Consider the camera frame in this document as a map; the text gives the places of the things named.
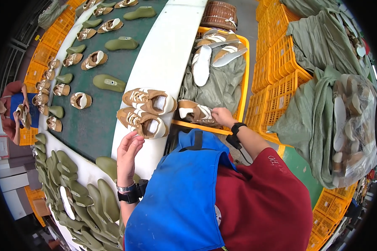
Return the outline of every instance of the hand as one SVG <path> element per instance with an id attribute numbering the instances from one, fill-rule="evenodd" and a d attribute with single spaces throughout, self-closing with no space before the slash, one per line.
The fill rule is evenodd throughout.
<path id="1" fill-rule="evenodd" d="M 28 98 L 24 98 L 24 102 L 22 103 L 22 105 L 24 105 L 26 107 L 26 112 L 28 113 L 29 112 Z"/>
<path id="2" fill-rule="evenodd" d="M 136 170 L 134 159 L 141 150 L 145 140 L 137 132 L 127 134 L 117 148 L 117 185 L 126 187 L 133 184 L 133 176 Z"/>
<path id="3" fill-rule="evenodd" d="M 17 112 L 13 112 L 14 121 L 16 126 L 20 126 L 20 114 Z"/>
<path id="4" fill-rule="evenodd" d="M 232 128 L 232 126 L 238 122 L 232 117 L 232 113 L 230 113 L 230 111 L 226 108 L 213 108 L 211 115 L 216 120 L 216 122 L 224 127 Z"/>

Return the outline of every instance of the wicker basket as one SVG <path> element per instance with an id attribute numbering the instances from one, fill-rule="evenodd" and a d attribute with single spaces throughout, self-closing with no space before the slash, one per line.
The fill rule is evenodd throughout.
<path id="1" fill-rule="evenodd" d="M 221 1 L 209 1 L 200 26 L 217 27 L 236 32 L 237 24 L 236 6 Z"/>

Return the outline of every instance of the black watch strap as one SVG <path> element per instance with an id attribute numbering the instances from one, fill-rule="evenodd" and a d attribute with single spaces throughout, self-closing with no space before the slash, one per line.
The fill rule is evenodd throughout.
<path id="1" fill-rule="evenodd" d="M 237 122 L 232 126 L 231 131 L 233 135 L 236 135 L 239 132 L 239 127 L 241 126 L 247 126 L 247 125 L 245 123 Z"/>

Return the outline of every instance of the worker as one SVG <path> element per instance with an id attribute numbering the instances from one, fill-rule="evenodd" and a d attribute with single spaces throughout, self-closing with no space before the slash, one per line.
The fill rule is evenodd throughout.
<path id="1" fill-rule="evenodd" d="M 307 188 L 228 109 L 214 108 L 212 117 L 231 128 L 253 163 L 235 166 L 229 148 L 210 132 L 180 132 L 139 203 L 134 159 L 145 140 L 136 132 L 122 139 L 116 185 L 124 250 L 306 250 L 313 224 Z"/>
<path id="2" fill-rule="evenodd" d="M 3 95 L 0 98 L 0 117 L 1 126 L 4 133 L 16 144 L 20 144 L 20 124 L 19 114 L 16 113 L 18 105 L 22 104 L 27 113 L 30 112 L 32 116 L 32 127 L 38 127 L 39 111 L 37 108 L 31 107 L 29 99 L 35 93 L 28 93 L 26 85 L 21 81 L 14 81 L 5 86 Z"/>

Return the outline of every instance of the blue apron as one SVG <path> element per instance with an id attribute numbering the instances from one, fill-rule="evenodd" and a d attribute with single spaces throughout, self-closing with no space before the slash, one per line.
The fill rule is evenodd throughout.
<path id="1" fill-rule="evenodd" d="M 126 251 L 223 247 L 215 184 L 219 164 L 236 170 L 228 154 L 229 148 L 210 132 L 180 132 L 177 148 L 158 163 L 127 222 Z"/>
<path id="2" fill-rule="evenodd" d="M 28 93 L 29 113 L 31 114 L 31 127 L 38 128 L 39 126 L 39 110 L 37 106 L 31 104 L 31 100 L 36 93 Z M 20 92 L 11 96 L 10 104 L 10 119 L 14 120 L 13 113 L 17 107 L 24 102 L 24 95 Z"/>

